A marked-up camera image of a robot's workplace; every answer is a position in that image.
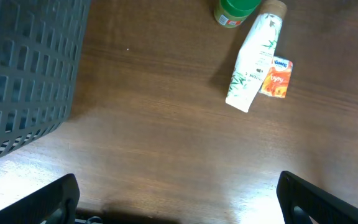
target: plastic crate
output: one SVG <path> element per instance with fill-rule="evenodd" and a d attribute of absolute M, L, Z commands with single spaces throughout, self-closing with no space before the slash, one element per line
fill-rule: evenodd
<path fill-rule="evenodd" d="M 0 157 L 67 119 L 90 0 L 0 0 Z"/>

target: white tube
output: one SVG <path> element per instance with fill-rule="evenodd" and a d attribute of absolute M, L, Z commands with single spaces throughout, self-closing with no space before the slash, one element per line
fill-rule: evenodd
<path fill-rule="evenodd" d="M 259 91 L 272 66 L 283 17 L 287 11 L 278 0 L 267 1 L 244 41 L 231 79 L 226 103 L 244 112 Z"/>

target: wooden table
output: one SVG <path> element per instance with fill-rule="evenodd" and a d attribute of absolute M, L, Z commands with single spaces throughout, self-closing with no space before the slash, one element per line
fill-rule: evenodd
<path fill-rule="evenodd" d="M 255 15 L 225 29 L 212 0 L 93 1 L 71 117 L 0 159 L 0 209 L 74 173 L 82 210 L 283 223 L 283 170 L 358 207 L 358 1 L 284 2 L 287 97 L 243 113 L 224 99 Z"/>

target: green jar lid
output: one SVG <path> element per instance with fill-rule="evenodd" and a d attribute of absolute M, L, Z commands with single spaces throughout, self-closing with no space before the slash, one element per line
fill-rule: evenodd
<path fill-rule="evenodd" d="M 221 0 L 223 9 L 234 17 L 251 14 L 261 0 Z"/>

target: orange packet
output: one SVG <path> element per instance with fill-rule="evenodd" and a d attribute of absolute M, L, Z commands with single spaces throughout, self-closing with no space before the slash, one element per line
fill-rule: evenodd
<path fill-rule="evenodd" d="M 293 64 L 287 59 L 274 56 L 273 64 L 260 89 L 260 93 L 285 98 Z"/>

